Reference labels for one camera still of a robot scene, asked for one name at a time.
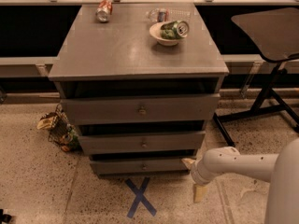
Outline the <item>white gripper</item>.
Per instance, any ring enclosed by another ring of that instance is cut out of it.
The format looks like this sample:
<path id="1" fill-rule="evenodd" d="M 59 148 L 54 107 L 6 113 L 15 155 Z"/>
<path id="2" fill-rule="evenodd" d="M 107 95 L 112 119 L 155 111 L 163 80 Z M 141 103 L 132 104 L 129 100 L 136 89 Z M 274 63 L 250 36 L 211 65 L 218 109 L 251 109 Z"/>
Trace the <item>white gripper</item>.
<path id="1" fill-rule="evenodd" d="M 207 192 L 206 184 L 212 180 L 212 174 L 202 160 L 195 161 L 194 159 L 183 158 L 181 161 L 188 170 L 191 170 L 192 179 L 196 183 L 193 185 L 193 202 L 200 203 Z"/>

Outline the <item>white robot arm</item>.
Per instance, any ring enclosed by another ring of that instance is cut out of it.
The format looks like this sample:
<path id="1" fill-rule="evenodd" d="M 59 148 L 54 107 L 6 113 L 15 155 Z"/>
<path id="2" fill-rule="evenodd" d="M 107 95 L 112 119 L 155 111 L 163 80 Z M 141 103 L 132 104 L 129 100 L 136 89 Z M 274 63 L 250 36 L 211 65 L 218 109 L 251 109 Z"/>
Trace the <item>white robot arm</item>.
<path id="1" fill-rule="evenodd" d="M 220 147 L 208 150 L 200 160 L 181 161 L 199 186 L 230 173 L 268 182 L 264 224 L 299 224 L 299 139 L 278 154 L 248 155 L 235 147 Z"/>

